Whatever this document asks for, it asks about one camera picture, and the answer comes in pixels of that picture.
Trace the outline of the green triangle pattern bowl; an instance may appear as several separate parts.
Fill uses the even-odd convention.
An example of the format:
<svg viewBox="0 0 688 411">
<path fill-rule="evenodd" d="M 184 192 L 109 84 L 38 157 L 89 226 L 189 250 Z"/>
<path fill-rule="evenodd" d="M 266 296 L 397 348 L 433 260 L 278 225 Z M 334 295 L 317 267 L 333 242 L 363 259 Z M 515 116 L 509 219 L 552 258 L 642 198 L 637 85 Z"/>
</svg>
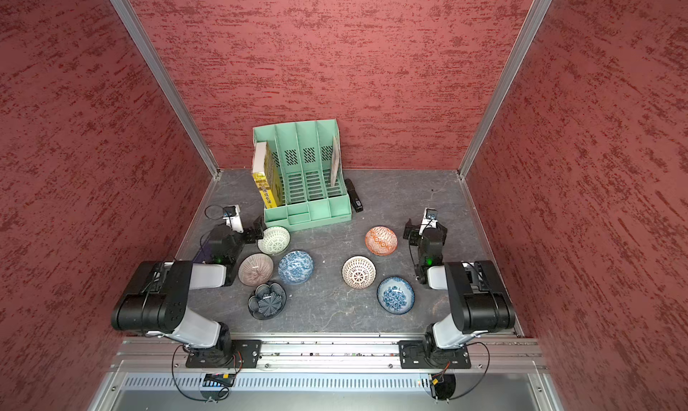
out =
<svg viewBox="0 0 688 411">
<path fill-rule="evenodd" d="M 258 249 L 270 256 L 283 253 L 290 245 L 290 232 L 282 226 L 271 226 L 263 231 L 263 237 L 257 241 Z"/>
</svg>

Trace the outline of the orange diamond pattern bowl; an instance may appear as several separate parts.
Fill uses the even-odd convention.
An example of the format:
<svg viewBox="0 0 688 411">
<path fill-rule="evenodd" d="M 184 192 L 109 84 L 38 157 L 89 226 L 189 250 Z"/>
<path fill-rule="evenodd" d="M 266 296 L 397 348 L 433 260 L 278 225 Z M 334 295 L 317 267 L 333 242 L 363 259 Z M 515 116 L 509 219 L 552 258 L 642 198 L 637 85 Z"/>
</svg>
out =
<svg viewBox="0 0 688 411">
<path fill-rule="evenodd" d="M 375 226 L 365 234 L 365 246 L 370 253 L 385 257 L 393 254 L 398 247 L 398 238 L 390 228 Z"/>
</svg>

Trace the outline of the pink striped bowl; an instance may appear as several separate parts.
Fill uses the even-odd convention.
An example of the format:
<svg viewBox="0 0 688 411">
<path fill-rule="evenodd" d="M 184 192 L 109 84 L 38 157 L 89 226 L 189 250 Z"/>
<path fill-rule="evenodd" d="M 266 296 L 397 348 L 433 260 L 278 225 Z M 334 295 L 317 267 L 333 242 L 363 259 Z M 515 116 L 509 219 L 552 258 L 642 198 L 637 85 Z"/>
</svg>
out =
<svg viewBox="0 0 688 411">
<path fill-rule="evenodd" d="M 240 264 L 238 279 L 245 286 L 257 287 L 271 279 L 273 270 L 273 260 L 269 255 L 255 253 Z"/>
</svg>

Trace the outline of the blue floral bowl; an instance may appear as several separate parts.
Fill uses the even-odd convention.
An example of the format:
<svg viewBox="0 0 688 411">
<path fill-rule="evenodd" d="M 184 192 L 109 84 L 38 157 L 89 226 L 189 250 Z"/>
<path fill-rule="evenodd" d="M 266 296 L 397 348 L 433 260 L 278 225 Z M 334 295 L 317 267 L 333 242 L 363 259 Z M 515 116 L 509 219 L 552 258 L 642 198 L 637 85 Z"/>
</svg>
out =
<svg viewBox="0 0 688 411">
<path fill-rule="evenodd" d="M 310 280 L 315 269 L 312 257 L 305 251 L 287 253 L 278 265 L 281 280 L 288 285 L 300 285 Z"/>
<path fill-rule="evenodd" d="M 389 314 L 407 314 L 414 306 L 415 292 L 404 278 L 391 276 L 385 278 L 378 286 L 377 301 Z"/>
</svg>

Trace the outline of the dark flower pattern bowl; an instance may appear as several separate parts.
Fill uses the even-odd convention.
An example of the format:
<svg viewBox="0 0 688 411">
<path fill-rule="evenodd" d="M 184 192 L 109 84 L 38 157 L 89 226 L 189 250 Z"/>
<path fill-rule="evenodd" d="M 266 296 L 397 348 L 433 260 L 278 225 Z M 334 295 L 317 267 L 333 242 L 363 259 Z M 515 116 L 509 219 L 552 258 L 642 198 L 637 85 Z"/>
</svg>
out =
<svg viewBox="0 0 688 411">
<path fill-rule="evenodd" d="M 256 288 L 248 299 L 247 307 L 254 319 L 270 320 L 283 311 L 287 298 L 283 286 L 278 282 L 270 281 Z"/>
</svg>

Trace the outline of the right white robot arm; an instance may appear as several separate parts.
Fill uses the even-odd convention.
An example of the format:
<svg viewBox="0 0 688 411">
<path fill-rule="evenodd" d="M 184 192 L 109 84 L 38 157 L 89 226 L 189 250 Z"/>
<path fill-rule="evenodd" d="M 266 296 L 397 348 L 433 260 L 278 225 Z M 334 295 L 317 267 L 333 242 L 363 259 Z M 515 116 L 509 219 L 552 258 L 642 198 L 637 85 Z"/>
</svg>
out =
<svg viewBox="0 0 688 411">
<path fill-rule="evenodd" d="M 408 221 L 403 238 L 417 247 L 414 271 L 419 283 L 448 294 L 450 313 L 430 324 L 421 341 L 400 343 L 404 367 L 468 368 L 467 345 L 487 333 L 510 330 L 516 312 L 494 262 L 446 262 L 447 228 L 432 220 Z"/>
</svg>

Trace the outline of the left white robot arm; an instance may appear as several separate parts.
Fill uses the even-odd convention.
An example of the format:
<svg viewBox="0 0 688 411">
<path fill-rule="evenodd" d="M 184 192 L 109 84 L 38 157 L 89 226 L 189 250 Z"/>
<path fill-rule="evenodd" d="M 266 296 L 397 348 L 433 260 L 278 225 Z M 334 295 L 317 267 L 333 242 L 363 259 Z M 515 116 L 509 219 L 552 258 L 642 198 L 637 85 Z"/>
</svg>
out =
<svg viewBox="0 0 688 411">
<path fill-rule="evenodd" d="M 238 256 L 245 245 L 262 239 L 264 230 L 262 216 L 243 231 L 215 226 L 201 245 L 211 255 L 207 263 L 142 262 L 112 312 L 112 327 L 176 341 L 188 353 L 188 368 L 256 368 L 262 341 L 231 339 L 227 324 L 191 310 L 188 296 L 192 290 L 233 286 L 238 277 Z"/>
</svg>

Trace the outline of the yellow white book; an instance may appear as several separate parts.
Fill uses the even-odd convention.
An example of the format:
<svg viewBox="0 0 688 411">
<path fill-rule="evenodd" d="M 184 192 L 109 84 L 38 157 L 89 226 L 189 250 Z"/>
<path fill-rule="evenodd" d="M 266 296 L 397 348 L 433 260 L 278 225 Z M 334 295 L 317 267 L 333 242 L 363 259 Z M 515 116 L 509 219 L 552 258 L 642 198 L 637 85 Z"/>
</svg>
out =
<svg viewBox="0 0 688 411">
<path fill-rule="evenodd" d="M 252 177 L 265 208 L 273 209 L 284 204 L 279 169 L 267 142 L 256 142 L 254 145 Z"/>
</svg>

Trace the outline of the red lattice pattern bowl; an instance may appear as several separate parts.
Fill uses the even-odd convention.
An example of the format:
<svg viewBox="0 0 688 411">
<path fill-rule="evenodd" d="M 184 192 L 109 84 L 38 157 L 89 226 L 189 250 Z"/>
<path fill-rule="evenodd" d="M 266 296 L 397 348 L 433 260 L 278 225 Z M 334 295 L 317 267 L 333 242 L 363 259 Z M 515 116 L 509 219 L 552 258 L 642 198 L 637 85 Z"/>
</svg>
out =
<svg viewBox="0 0 688 411">
<path fill-rule="evenodd" d="M 344 263 L 341 274 L 349 287 L 365 289 L 370 287 L 376 279 L 376 266 L 367 257 L 354 256 Z"/>
</svg>

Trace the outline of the green plastic file organizer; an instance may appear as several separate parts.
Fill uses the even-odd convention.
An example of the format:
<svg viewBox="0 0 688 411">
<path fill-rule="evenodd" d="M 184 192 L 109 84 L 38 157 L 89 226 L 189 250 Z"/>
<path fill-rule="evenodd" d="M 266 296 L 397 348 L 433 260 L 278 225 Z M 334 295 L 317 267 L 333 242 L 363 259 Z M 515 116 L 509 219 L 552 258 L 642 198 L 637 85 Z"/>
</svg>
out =
<svg viewBox="0 0 688 411">
<path fill-rule="evenodd" d="M 279 169 L 284 204 L 264 210 L 265 225 L 290 232 L 348 222 L 352 208 L 341 170 L 330 185 L 336 120 L 269 124 L 253 129 L 254 142 L 267 142 Z"/>
</svg>

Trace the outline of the thin pink booklet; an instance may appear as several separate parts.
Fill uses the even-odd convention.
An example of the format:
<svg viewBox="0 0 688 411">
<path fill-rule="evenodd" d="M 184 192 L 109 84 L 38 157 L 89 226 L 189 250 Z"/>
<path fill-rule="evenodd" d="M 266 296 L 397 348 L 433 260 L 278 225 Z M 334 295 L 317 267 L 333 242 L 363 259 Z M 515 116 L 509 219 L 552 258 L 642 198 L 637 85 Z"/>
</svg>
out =
<svg viewBox="0 0 688 411">
<path fill-rule="evenodd" d="M 331 155 L 330 185 L 335 187 L 340 171 L 340 139 L 333 137 L 333 154 Z"/>
</svg>

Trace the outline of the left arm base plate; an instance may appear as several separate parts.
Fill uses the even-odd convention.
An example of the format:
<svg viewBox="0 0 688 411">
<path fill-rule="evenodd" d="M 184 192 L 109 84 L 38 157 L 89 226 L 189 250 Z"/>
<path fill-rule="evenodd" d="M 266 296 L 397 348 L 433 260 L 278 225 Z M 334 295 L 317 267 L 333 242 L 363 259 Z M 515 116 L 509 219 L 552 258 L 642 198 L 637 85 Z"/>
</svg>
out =
<svg viewBox="0 0 688 411">
<path fill-rule="evenodd" d="M 191 348 L 186 359 L 190 369 L 254 369 L 263 342 L 258 339 L 231 340 L 213 348 Z"/>
</svg>

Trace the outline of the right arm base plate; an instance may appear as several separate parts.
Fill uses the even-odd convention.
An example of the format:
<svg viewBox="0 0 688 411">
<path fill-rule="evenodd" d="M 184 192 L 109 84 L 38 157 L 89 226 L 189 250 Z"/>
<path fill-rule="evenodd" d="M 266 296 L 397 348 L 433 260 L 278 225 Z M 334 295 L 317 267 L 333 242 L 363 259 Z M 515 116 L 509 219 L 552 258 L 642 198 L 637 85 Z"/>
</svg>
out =
<svg viewBox="0 0 688 411">
<path fill-rule="evenodd" d="M 470 369 L 471 361 L 465 348 L 442 349 L 428 346 L 422 340 L 398 342 L 402 369 Z"/>
</svg>

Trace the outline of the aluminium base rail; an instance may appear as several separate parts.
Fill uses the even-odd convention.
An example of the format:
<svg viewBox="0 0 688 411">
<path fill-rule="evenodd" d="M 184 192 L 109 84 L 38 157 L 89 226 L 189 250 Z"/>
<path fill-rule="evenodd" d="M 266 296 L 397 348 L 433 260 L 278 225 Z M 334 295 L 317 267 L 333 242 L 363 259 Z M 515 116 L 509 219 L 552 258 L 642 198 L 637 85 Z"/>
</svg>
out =
<svg viewBox="0 0 688 411">
<path fill-rule="evenodd" d="M 263 342 L 257 366 L 249 373 L 438 373 L 402 369 L 398 342 L 421 340 L 419 334 L 297 334 L 236 333 L 232 340 Z M 548 373 L 537 339 L 486 335 L 467 345 L 470 369 L 452 373 Z"/>
</svg>

